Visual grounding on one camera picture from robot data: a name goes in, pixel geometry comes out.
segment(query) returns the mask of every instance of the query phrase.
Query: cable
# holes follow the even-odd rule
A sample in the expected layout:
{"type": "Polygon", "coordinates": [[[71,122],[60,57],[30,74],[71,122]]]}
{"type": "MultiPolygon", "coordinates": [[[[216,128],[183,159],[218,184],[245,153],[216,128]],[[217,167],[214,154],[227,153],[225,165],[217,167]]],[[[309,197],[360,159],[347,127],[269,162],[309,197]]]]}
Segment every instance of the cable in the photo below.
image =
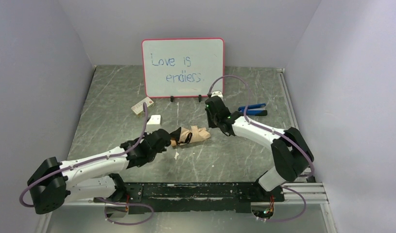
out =
{"type": "MultiPolygon", "coordinates": [[[[146,103],[143,103],[143,111],[145,112],[145,120],[144,120],[144,122],[143,122],[142,132],[141,132],[141,134],[140,134],[140,137],[139,137],[138,140],[136,141],[136,143],[135,143],[131,148],[127,149],[126,151],[124,151],[124,152],[122,152],[122,153],[111,154],[109,157],[119,157],[119,156],[122,156],[122,155],[124,155],[124,154],[127,154],[128,152],[130,152],[131,150],[133,150],[135,147],[137,147],[137,146],[139,145],[140,141],[141,141],[142,138],[143,138],[143,135],[145,134],[146,123],[148,123],[148,106],[146,105],[146,103]]],[[[51,176],[53,176],[53,175],[56,175],[56,174],[58,174],[58,173],[64,172],[64,171],[66,171],[66,170],[74,169],[74,168],[76,168],[76,167],[79,167],[79,166],[82,166],[82,165],[85,165],[85,164],[88,164],[88,163],[91,163],[91,162],[94,162],[94,161],[98,161],[98,160],[101,160],[101,159],[107,159],[107,158],[108,158],[107,155],[99,156],[99,157],[96,157],[96,158],[93,158],[93,159],[89,159],[89,160],[86,160],[86,161],[83,161],[83,162],[74,164],[74,165],[72,165],[72,166],[64,167],[64,168],[62,168],[62,169],[56,170],[56,171],[54,171],[54,172],[51,172],[51,173],[47,174],[46,176],[43,176],[43,177],[39,178],[38,180],[36,180],[35,182],[33,182],[33,183],[31,183],[29,186],[27,186],[27,187],[21,192],[20,197],[19,197],[19,202],[20,202],[20,204],[23,205],[23,206],[25,206],[25,207],[34,207],[34,205],[30,205],[30,204],[25,203],[25,201],[23,200],[23,197],[25,196],[25,194],[26,194],[29,190],[31,190],[31,188],[35,187],[37,184],[39,184],[40,182],[46,180],[47,178],[49,178],[49,177],[51,177],[51,176]]]]}
{"type": "MultiPolygon", "coordinates": [[[[283,134],[281,134],[281,133],[279,133],[279,132],[273,131],[273,130],[271,130],[271,129],[268,128],[268,127],[265,127],[265,126],[262,126],[262,125],[253,123],[253,122],[248,118],[248,116],[246,115],[246,111],[248,110],[249,102],[250,102],[250,100],[251,100],[252,90],[249,88],[248,83],[245,82],[241,77],[238,77],[238,76],[235,76],[235,75],[223,75],[223,76],[217,78],[217,79],[212,83],[211,87],[209,88],[208,95],[211,94],[212,89],[213,89],[214,85],[216,84],[216,82],[219,81],[220,79],[224,79],[224,78],[235,78],[235,79],[239,79],[241,82],[243,82],[243,84],[246,86],[246,88],[248,88],[248,102],[246,103],[245,109],[244,109],[244,111],[243,111],[243,117],[245,118],[245,120],[246,120],[249,124],[251,124],[251,125],[254,125],[254,126],[258,127],[258,128],[261,128],[261,129],[266,130],[266,131],[268,131],[268,132],[270,132],[270,133],[272,133],[272,134],[276,134],[276,135],[282,137],[283,139],[285,139],[286,141],[288,141],[292,146],[294,146],[295,148],[297,148],[297,149],[301,152],[301,154],[305,157],[305,159],[308,161],[308,164],[309,164],[309,166],[311,167],[311,173],[310,173],[309,175],[300,175],[299,177],[310,177],[310,176],[313,176],[314,173],[315,173],[315,167],[314,167],[314,165],[312,164],[312,161],[311,161],[311,159],[309,158],[309,156],[307,155],[307,153],[306,153],[303,149],[301,149],[299,145],[297,145],[294,141],[292,141],[292,140],[291,140],[290,138],[288,138],[287,136],[285,136],[285,135],[283,135],[283,134]]],[[[283,185],[283,184],[281,184],[281,187],[282,187],[282,188],[287,189],[287,190],[290,190],[290,191],[296,193],[296,194],[302,199],[302,201],[304,202],[304,208],[303,208],[303,210],[302,210],[299,214],[297,214],[297,215],[295,215],[295,216],[293,216],[293,217],[284,218],[284,219],[264,219],[265,221],[268,221],[268,222],[286,222],[286,221],[291,221],[291,220],[296,219],[296,218],[300,217],[301,215],[303,215],[303,214],[305,213],[305,210],[307,209],[307,202],[305,201],[305,198],[304,198],[300,193],[298,193],[297,191],[295,191],[295,190],[293,190],[293,189],[291,189],[291,188],[284,187],[284,186],[282,186],[282,185],[283,185]]]]}
{"type": "Polygon", "coordinates": [[[110,222],[110,223],[112,223],[112,224],[123,225],[123,226],[135,226],[135,225],[139,225],[139,224],[142,224],[142,223],[145,223],[145,222],[151,220],[151,218],[154,216],[154,213],[155,213],[155,211],[154,211],[154,209],[152,208],[152,206],[147,205],[147,204],[142,204],[142,203],[119,203],[119,202],[108,201],[108,200],[105,200],[105,199],[103,199],[103,198],[97,198],[97,199],[100,200],[100,201],[103,201],[103,202],[105,202],[105,203],[112,204],[112,205],[126,206],[126,207],[129,207],[129,206],[142,206],[142,207],[146,207],[146,208],[148,208],[148,209],[151,210],[151,215],[150,215],[147,219],[145,219],[145,220],[142,220],[142,221],[139,221],[139,222],[134,222],[134,223],[124,223],[124,222],[116,222],[116,221],[110,220],[110,219],[108,218],[108,216],[107,216],[106,208],[105,208],[104,211],[103,211],[103,213],[104,213],[104,215],[105,215],[105,220],[108,221],[108,222],[110,222]]]}
{"type": "Polygon", "coordinates": [[[250,100],[251,100],[251,93],[252,93],[252,90],[249,88],[248,83],[246,83],[241,77],[238,77],[238,76],[235,76],[235,75],[223,75],[223,76],[217,78],[217,79],[212,83],[211,87],[209,88],[208,95],[210,95],[210,93],[212,92],[212,89],[213,89],[214,85],[216,84],[216,82],[219,81],[220,79],[223,79],[223,78],[236,78],[236,79],[239,79],[241,82],[243,82],[243,84],[246,86],[246,88],[248,88],[248,102],[246,103],[245,109],[244,109],[244,111],[243,111],[243,117],[245,118],[245,120],[246,120],[249,124],[251,124],[251,125],[254,125],[254,126],[258,127],[258,128],[261,128],[261,129],[266,130],[266,131],[268,131],[268,132],[270,132],[270,133],[272,133],[272,134],[276,134],[276,135],[282,137],[283,139],[285,139],[286,141],[288,141],[293,147],[297,148],[297,149],[301,152],[301,154],[305,157],[305,159],[308,161],[308,164],[309,164],[309,166],[311,167],[311,173],[310,173],[310,174],[307,174],[307,175],[300,175],[299,177],[310,177],[310,176],[313,176],[314,173],[315,173],[315,167],[314,167],[314,165],[312,164],[312,161],[311,161],[310,157],[307,155],[307,153],[305,153],[305,151],[304,151],[303,149],[300,148],[299,145],[297,145],[294,141],[292,141],[292,140],[291,140],[290,138],[288,138],[287,136],[285,136],[285,135],[283,135],[283,134],[281,134],[281,133],[279,133],[279,132],[273,131],[273,130],[271,130],[271,129],[268,128],[268,127],[259,125],[259,124],[257,124],[257,123],[253,123],[253,122],[248,118],[248,116],[246,115],[246,111],[248,110],[249,102],[250,102],[250,100]]]}

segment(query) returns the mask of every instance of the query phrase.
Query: gray marble tabletop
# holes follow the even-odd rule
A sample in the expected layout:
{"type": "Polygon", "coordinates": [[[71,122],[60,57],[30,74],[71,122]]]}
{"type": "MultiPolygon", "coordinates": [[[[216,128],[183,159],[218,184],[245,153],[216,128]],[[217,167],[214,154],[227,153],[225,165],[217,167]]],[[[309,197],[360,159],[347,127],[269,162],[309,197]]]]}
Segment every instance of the gray marble tabletop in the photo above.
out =
{"type": "MultiPolygon", "coordinates": [[[[263,124],[288,128],[290,115],[278,73],[273,68],[226,67],[225,74],[243,77],[253,91],[251,104],[266,103],[267,116],[251,117],[263,124]]],[[[68,160],[105,152],[139,137],[143,116],[131,107],[145,98],[142,66],[98,66],[87,95],[68,160]]],[[[247,89],[239,80],[225,80],[224,102],[235,111],[246,104],[247,89]]],[[[207,127],[205,103],[197,98],[153,99],[151,115],[162,115],[168,132],[182,126],[206,127],[211,138],[168,148],[152,163],[120,174],[126,182],[254,181],[273,166],[272,152],[242,137],[227,137],[207,127]]]]}

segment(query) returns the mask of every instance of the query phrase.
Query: brown object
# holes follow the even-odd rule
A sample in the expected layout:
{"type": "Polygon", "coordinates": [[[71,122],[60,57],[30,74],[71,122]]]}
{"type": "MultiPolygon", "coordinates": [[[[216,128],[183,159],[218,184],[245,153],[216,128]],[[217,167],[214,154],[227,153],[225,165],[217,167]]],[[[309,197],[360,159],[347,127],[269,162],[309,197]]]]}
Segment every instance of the brown object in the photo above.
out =
{"type": "Polygon", "coordinates": [[[177,145],[181,146],[193,142],[202,142],[210,138],[210,133],[207,131],[206,128],[198,128],[198,126],[196,125],[193,125],[190,128],[191,129],[188,130],[186,128],[181,127],[179,141],[177,142],[174,138],[172,138],[171,146],[175,147],[177,145]]]}

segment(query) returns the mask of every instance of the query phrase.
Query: crumpled brown paper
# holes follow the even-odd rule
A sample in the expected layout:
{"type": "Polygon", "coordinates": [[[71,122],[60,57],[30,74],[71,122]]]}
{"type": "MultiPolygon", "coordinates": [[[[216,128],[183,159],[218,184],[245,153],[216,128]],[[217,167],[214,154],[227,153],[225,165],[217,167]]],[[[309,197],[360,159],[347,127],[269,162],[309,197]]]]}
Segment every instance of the crumpled brown paper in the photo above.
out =
{"type": "Polygon", "coordinates": [[[198,128],[198,126],[193,125],[190,130],[179,127],[177,130],[170,133],[172,140],[171,146],[181,146],[184,144],[201,142],[210,138],[210,133],[206,128],[198,128]]]}

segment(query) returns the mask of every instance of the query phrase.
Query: wall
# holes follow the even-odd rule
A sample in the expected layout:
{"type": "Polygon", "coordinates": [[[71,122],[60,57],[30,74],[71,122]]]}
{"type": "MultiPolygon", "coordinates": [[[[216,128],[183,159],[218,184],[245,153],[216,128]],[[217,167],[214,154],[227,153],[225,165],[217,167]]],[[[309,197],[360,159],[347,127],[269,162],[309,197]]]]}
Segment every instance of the wall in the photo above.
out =
{"type": "Polygon", "coordinates": [[[320,0],[59,0],[97,65],[141,65],[146,38],[222,37],[228,66],[289,61],[320,0]]]}
{"type": "Polygon", "coordinates": [[[340,233],[396,232],[396,0],[322,0],[286,66],[340,233]]]}
{"type": "Polygon", "coordinates": [[[92,74],[57,0],[0,0],[0,232],[34,231],[19,194],[44,159],[66,159],[92,74]]]}

